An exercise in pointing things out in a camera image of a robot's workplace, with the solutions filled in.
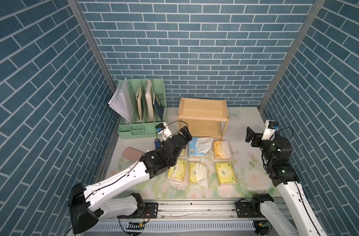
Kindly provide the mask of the blue tissue box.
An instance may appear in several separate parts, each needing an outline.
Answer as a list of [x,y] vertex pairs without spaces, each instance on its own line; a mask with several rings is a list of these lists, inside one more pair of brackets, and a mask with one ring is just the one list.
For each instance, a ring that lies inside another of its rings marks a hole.
[[195,160],[204,158],[206,153],[211,149],[212,143],[212,137],[193,137],[189,142],[189,158]]

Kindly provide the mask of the orange tissue pack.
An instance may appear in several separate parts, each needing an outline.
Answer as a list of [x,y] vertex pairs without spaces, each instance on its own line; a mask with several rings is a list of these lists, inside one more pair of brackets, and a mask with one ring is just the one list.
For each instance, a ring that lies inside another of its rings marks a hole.
[[230,145],[227,140],[215,140],[213,142],[214,159],[217,161],[229,161],[232,159]]

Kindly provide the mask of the yellow tissue pack with tissue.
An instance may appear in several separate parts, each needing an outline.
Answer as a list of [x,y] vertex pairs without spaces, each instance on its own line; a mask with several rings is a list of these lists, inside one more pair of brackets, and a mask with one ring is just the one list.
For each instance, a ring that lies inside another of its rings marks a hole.
[[185,158],[186,157],[186,149],[183,149],[180,153],[180,156],[181,158]]

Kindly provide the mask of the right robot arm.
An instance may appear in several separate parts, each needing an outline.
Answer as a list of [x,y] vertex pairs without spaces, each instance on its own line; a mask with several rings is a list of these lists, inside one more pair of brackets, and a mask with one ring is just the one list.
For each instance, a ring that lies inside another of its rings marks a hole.
[[269,121],[264,133],[247,128],[245,141],[262,152],[263,167],[273,185],[281,194],[292,221],[289,221],[277,207],[269,194],[254,194],[251,200],[240,199],[235,203],[237,217],[253,218],[256,234],[267,235],[275,229],[280,236],[325,236],[327,233],[319,222],[303,186],[289,164],[293,148],[288,138],[279,135],[277,123]]

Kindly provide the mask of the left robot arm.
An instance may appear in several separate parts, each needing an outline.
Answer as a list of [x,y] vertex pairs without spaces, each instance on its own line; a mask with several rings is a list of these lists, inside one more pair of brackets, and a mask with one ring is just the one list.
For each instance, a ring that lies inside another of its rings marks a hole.
[[73,234],[83,233],[107,217],[143,214],[146,204],[139,193],[117,200],[113,198],[175,166],[182,150],[192,139],[188,126],[184,126],[178,133],[165,137],[161,147],[144,153],[138,161],[118,174],[95,184],[74,185],[68,202]]

